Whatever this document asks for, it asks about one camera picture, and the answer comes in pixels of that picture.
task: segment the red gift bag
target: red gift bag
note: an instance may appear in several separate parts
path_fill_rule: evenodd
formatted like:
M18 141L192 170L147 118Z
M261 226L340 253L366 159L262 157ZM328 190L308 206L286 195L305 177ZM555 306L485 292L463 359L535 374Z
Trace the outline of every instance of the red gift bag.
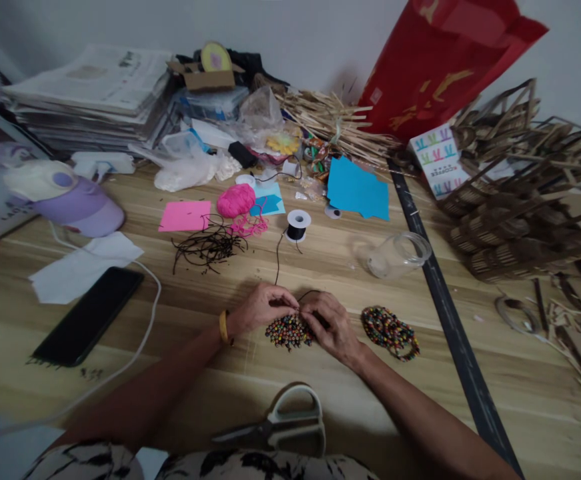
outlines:
M364 87L366 130L402 141L438 127L548 29L514 0L409 0Z

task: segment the blue paper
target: blue paper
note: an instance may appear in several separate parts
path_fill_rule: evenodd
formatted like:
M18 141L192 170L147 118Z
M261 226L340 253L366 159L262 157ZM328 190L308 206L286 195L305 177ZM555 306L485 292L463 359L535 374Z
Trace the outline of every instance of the blue paper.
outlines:
M275 182L271 185L265 185L265 187L255 185L254 190L257 199L255 200L255 205L250 209L250 215L257 217L259 215L277 215L278 213L285 213L281 191L279 190L279 183ZM261 207L258 207L257 205L263 205L263 212L261 212Z
M362 170L345 157L332 159L328 198L330 205L339 210L390 221L388 184L380 182L373 173Z
M279 213L277 204L281 201L281 197L277 195L268 195L266 197L259 197L255 200L255 206L250 209L250 215L259 215L259 208L261 208L262 215L271 215Z

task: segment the empty glass jar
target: empty glass jar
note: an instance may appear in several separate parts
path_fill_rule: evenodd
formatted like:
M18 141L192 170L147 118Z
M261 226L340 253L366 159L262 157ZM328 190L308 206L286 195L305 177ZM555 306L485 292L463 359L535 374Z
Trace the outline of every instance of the empty glass jar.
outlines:
M368 256L368 268L380 279L394 280L421 267L432 248L422 236L403 232L388 237Z

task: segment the cardboard box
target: cardboard box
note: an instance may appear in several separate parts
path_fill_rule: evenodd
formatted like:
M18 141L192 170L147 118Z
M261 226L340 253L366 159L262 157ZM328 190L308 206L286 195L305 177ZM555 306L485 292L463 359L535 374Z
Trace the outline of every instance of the cardboard box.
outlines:
M235 88L235 72L243 73L238 65L232 64L232 70L214 72L200 71L201 63L167 62L168 67L183 75L185 86L193 92L232 90Z

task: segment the scissors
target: scissors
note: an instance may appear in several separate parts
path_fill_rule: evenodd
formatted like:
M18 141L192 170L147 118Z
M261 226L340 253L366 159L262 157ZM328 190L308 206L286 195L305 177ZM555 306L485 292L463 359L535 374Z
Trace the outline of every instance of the scissors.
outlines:
M314 406L310 410L280 413L279 409L294 393L308 393L314 400ZM234 440L258 440L265 441L270 447L278 450L279 442L304 435L317 435L320 439L318 457L323 457L326 452L326 429L324 428L324 416L322 404L315 391L308 385L297 384L285 390L267 419L261 423L242 425L222 433L212 439L215 443L227 443Z

